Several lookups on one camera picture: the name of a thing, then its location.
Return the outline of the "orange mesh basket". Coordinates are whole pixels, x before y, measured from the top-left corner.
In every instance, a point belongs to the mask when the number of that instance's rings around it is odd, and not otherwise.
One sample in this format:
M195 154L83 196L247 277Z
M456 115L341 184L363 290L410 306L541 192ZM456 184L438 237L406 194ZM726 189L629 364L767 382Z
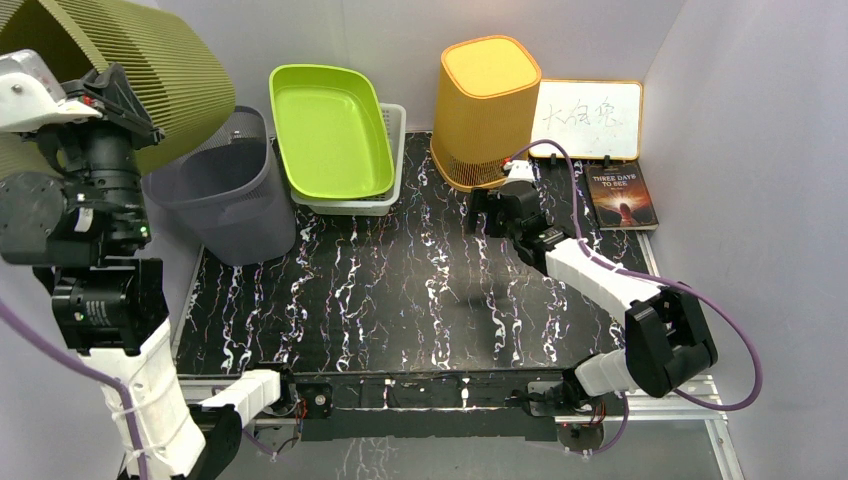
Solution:
M542 80L516 39L491 35L441 54L430 152L453 189L496 188L502 165L531 141Z

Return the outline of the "olive green mesh basket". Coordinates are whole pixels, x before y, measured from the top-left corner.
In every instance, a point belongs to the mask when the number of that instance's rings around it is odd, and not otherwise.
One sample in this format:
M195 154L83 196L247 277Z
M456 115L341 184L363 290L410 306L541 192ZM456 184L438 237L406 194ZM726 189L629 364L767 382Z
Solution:
M31 49L59 82L120 64L164 139L137 152L142 174L189 153L235 108L230 76L178 16L129 1L4 1L1 51Z

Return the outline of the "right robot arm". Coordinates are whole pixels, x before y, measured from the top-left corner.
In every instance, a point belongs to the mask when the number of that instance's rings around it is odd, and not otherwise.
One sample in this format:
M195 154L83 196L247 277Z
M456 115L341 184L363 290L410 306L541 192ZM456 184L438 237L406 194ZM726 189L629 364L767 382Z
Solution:
M509 239L526 265L576 289L623 324L623 348L588 356L565 369L561 382L543 393L526 392L523 399L529 405L587 414L613 392L640 389L661 398L717 362L717 348L694 295L634 278L603 256L586 254L584 240L548 221L532 183L475 188L467 208L469 231L475 231L483 216L486 235Z

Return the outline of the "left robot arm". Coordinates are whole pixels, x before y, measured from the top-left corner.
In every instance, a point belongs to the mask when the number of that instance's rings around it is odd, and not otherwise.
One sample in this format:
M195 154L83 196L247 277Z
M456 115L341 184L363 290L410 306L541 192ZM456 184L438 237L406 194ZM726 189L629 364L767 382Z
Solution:
M130 479L215 479L264 409L294 411L282 368L254 368L188 403L170 353L163 263L139 251L151 232L138 150L163 131L123 67L59 82L32 50L1 59L1 129L32 142L47 172L1 181L1 256L31 268L50 296L64 343L1 316L42 353L99 383L122 437Z

